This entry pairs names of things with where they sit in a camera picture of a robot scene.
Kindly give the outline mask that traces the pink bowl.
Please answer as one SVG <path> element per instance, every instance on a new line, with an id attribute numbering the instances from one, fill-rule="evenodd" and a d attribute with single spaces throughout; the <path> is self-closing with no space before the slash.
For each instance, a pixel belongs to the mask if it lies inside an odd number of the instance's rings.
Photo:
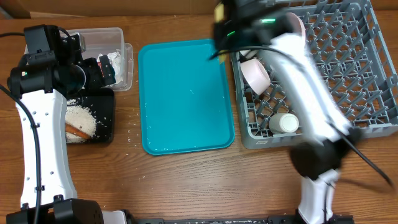
<path id="1" fill-rule="evenodd" d="M 263 94 L 271 85 L 271 79 L 263 66 L 256 58 L 245 61 L 241 64 L 243 77 L 257 94 Z"/>

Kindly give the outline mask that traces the white tissue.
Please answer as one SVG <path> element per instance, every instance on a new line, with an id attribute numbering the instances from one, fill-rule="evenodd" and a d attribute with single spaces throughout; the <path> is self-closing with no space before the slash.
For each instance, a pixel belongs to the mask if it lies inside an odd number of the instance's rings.
<path id="1" fill-rule="evenodd" d="M 109 62 L 115 71 L 115 80 L 116 82 L 113 85 L 118 85 L 122 83 L 124 80 L 122 72 L 121 72 L 121 50 L 117 49 L 115 52 L 111 52 L 107 54 Z"/>

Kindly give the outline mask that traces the yellow plastic spoon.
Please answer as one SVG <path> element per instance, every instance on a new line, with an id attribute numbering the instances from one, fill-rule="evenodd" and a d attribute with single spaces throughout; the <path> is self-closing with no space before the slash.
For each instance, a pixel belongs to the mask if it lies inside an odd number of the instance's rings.
<path id="1" fill-rule="evenodd" d="M 216 7 L 215 7 L 215 10 L 214 10 L 214 19 L 215 19 L 215 22 L 217 23 L 217 22 L 221 22 L 223 19 L 224 19 L 224 5 L 223 5 L 223 3 L 218 3 L 217 5 L 216 5 Z M 227 59 L 227 56 L 224 54 L 224 55 L 219 55 L 218 56 L 218 61 L 219 61 L 219 64 L 222 64 L 222 63 L 225 63 L 225 60 Z"/>

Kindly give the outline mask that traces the orange carrot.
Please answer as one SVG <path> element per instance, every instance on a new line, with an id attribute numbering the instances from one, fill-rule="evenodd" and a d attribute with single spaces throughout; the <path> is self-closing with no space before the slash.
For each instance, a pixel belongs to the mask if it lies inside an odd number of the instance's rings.
<path id="1" fill-rule="evenodd" d="M 68 123 L 65 124 L 65 131 L 67 133 L 79 136 L 79 137 L 81 137 L 83 139 L 90 139 L 91 138 L 90 135 L 84 133 L 83 131 L 80 131 L 79 129 L 75 128 L 74 126 L 72 126 L 72 125 L 70 125 Z"/>

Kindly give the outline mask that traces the white paper cup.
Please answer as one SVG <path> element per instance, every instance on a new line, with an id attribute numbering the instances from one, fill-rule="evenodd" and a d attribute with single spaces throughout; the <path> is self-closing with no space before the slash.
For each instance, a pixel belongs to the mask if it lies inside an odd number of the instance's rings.
<path id="1" fill-rule="evenodd" d="M 269 120 L 269 129 L 274 134 L 294 133 L 299 128 L 299 119 L 291 113 L 277 113 Z"/>

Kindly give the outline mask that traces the red snack wrapper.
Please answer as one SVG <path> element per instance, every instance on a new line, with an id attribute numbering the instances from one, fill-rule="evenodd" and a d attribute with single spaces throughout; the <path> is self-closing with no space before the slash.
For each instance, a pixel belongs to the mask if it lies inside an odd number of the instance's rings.
<path id="1" fill-rule="evenodd" d="M 103 70 L 102 70 L 102 66 L 101 66 L 101 62 L 97 62 L 99 69 L 101 70 L 101 73 L 103 74 Z"/>

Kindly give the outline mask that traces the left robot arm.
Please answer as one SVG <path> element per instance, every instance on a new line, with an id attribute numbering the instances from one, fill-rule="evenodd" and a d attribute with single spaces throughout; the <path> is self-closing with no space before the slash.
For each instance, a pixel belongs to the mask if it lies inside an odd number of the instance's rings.
<path id="1" fill-rule="evenodd" d="M 115 83 L 107 56 L 82 57 L 79 35 L 54 25 L 26 27 L 28 52 L 1 87 L 21 119 L 24 186 L 21 209 L 8 223 L 133 223 L 127 210 L 104 211 L 78 198 L 68 165 L 67 97 Z"/>

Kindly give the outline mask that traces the white round plate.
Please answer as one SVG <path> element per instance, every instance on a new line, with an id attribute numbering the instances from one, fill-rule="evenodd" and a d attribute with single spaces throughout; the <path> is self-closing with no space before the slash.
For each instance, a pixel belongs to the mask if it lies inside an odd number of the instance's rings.
<path id="1" fill-rule="evenodd" d="M 290 24 L 292 25 L 293 32 L 301 36 L 302 38 L 306 38 L 305 26 L 301 18 L 299 18 L 296 14 L 292 12 L 288 12 L 286 14 Z"/>

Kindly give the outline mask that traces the white bowl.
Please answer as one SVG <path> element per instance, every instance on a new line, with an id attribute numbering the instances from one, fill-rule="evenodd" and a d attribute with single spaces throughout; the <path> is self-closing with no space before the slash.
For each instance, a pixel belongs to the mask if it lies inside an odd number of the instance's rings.
<path id="1" fill-rule="evenodd" d="M 258 53 L 258 50 L 241 50 L 239 53 L 242 57 L 251 59 Z"/>

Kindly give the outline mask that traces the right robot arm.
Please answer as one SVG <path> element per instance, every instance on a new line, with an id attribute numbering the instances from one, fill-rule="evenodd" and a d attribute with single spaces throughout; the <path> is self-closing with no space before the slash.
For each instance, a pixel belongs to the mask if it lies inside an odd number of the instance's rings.
<path id="1" fill-rule="evenodd" d="M 256 50 L 276 75 L 301 135 L 294 215 L 267 223 L 353 223 L 332 212 L 343 158 L 364 138 L 397 131 L 397 73 L 369 1 L 220 1 L 215 55 Z"/>

